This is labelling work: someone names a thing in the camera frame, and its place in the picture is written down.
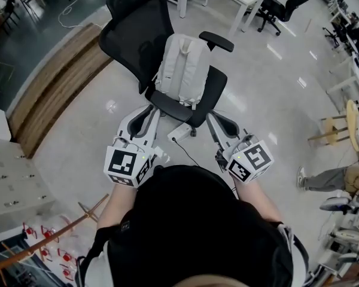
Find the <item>mesh backrest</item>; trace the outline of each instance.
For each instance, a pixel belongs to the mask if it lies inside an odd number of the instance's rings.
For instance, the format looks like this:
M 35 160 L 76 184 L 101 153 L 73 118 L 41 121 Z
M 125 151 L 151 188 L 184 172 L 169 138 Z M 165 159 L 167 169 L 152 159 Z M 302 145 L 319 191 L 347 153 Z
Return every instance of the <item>mesh backrest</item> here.
M 100 35 L 100 47 L 149 85 L 161 64 L 167 38 L 174 33 L 166 0 L 107 0 L 112 20 Z
M 285 5 L 285 21 L 289 21 L 293 11 L 307 1 L 308 0 L 287 0 Z

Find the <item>wooden pole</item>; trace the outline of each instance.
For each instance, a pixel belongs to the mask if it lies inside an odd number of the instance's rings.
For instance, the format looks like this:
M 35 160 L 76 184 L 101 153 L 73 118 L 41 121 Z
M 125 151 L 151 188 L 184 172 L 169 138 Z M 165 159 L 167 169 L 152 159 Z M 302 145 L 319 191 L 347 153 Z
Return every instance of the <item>wooden pole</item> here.
M 63 233 L 69 231 L 72 227 L 79 224 L 82 220 L 84 220 L 86 218 L 89 218 L 92 215 L 92 213 L 96 210 L 96 208 L 102 202 L 104 202 L 105 199 L 108 196 L 109 196 L 109 194 L 106 194 L 105 197 L 103 197 L 92 209 L 90 209 L 88 212 L 86 212 L 85 215 L 78 218 L 76 221 L 72 222 L 71 224 L 67 225 L 65 228 L 62 228 L 58 232 L 54 233 L 52 236 L 43 239 L 42 241 L 40 241 L 40 242 L 36 243 L 35 245 L 29 247 L 28 249 L 25 249 L 25 250 L 21 251 L 20 253 L 18 253 L 16 255 L 13 255 L 13 256 L 8 257 L 7 259 L 5 259 L 3 261 L 0 261 L 0 270 L 10 266 L 11 264 L 13 264 L 13 263 L 15 263 L 17 261 L 20 261 L 21 259 L 23 259 L 24 257 L 27 257 L 28 255 L 32 255 L 36 250 L 38 250 L 39 248 L 45 246 L 47 243 L 51 242 L 52 240 L 58 238 Z

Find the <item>sneaker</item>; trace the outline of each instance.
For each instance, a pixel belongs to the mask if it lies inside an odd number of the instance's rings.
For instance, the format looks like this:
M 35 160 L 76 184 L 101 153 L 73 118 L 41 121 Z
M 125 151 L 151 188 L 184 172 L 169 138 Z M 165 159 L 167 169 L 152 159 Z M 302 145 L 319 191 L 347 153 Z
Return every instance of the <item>sneaker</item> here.
M 297 173 L 297 188 L 302 191 L 306 190 L 305 186 L 303 185 L 303 179 L 305 177 L 306 177 L 305 168 L 300 166 Z

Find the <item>black cable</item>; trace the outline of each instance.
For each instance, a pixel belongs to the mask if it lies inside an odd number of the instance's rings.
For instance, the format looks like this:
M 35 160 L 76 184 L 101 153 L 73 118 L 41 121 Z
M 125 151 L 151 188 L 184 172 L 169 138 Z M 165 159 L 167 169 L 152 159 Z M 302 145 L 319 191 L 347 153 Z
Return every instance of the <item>black cable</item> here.
M 186 150 L 184 149 L 184 147 L 181 146 L 181 145 L 177 142 L 177 140 L 176 140 L 175 138 L 172 138 L 172 141 L 174 141 L 182 150 L 184 150 L 185 153 L 186 153 L 186 155 L 189 156 L 189 158 L 190 158 L 193 162 L 195 162 L 198 167 L 200 167 L 200 165 L 198 165 L 198 163 L 189 155 L 188 152 L 186 152 Z

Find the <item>person's leg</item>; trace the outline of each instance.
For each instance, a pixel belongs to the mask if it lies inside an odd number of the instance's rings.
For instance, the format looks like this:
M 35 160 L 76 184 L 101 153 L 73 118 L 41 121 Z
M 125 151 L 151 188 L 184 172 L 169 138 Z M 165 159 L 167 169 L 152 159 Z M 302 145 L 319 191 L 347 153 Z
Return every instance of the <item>person's leg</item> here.
M 334 191 L 345 189 L 345 172 L 346 168 L 337 168 L 326 170 L 319 175 L 311 178 L 300 178 L 300 171 L 298 174 L 298 187 L 311 191 Z

